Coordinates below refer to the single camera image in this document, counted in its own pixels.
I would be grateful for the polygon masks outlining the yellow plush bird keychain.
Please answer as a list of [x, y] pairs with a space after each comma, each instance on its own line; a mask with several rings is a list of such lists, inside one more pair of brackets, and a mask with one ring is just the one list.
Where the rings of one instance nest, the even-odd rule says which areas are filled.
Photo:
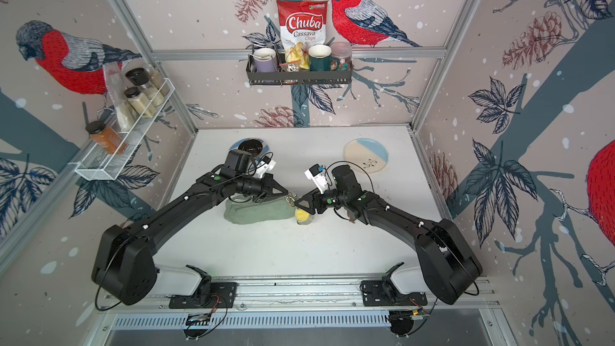
[[299, 225], [308, 225], [313, 221], [313, 215], [300, 208], [296, 208], [295, 219]]

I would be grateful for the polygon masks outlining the green fabric handbag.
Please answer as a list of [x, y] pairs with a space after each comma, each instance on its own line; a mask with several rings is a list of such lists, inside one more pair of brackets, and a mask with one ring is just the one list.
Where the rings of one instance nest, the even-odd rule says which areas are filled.
[[235, 225], [258, 224], [265, 221], [291, 219], [295, 215], [285, 198], [255, 203], [251, 200], [225, 203], [224, 219]]

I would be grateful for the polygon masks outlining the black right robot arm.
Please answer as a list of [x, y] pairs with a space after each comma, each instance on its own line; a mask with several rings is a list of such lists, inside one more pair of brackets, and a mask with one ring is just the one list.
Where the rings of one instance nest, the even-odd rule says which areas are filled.
[[295, 206], [310, 215], [344, 208], [351, 221], [377, 227], [406, 243], [417, 254], [426, 286], [445, 304], [454, 304], [483, 273], [477, 256], [450, 219], [423, 219], [392, 206], [363, 189], [348, 165], [334, 168], [332, 177], [333, 189], [326, 184], [317, 187], [297, 199]]

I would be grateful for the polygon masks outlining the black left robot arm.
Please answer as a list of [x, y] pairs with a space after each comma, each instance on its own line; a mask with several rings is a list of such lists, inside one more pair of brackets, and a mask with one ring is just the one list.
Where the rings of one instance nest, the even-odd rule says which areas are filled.
[[288, 196], [273, 174], [248, 171], [253, 157], [233, 149], [224, 163], [204, 174], [182, 195], [152, 216], [128, 227], [114, 225], [102, 234], [91, 273], [92, 281], [126, 305], [146, 297], [155, 286], [158, 268], [153, 256], [196, 217], [236, 194], [255, 203]]

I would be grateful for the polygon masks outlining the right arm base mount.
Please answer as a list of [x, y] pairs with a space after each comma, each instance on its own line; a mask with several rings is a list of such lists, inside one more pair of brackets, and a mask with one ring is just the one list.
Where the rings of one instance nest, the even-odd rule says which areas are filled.
[[365, 307], [413, 306], [421, 308], [428, 303], [425, 292], [410, 292], [408, 282], [413, 280], [414, 268], [404, 262], [391, 267], [379, 280], [362, 280], [359, 291]]

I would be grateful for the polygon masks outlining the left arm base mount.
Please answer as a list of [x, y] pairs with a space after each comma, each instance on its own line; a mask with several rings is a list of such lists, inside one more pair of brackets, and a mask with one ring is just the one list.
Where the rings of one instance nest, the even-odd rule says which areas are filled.
[[214, 309], [217, 307], [231, 309], [233, 307], [239, 286], [236, 282], [213, 282], [211, 276], [204, 270], [192, 265], [187, 265], [186, 268], [196, 272], [200, 277], [200, 282], [190, 296], [172, 296], [169, 302], [170, 309]]

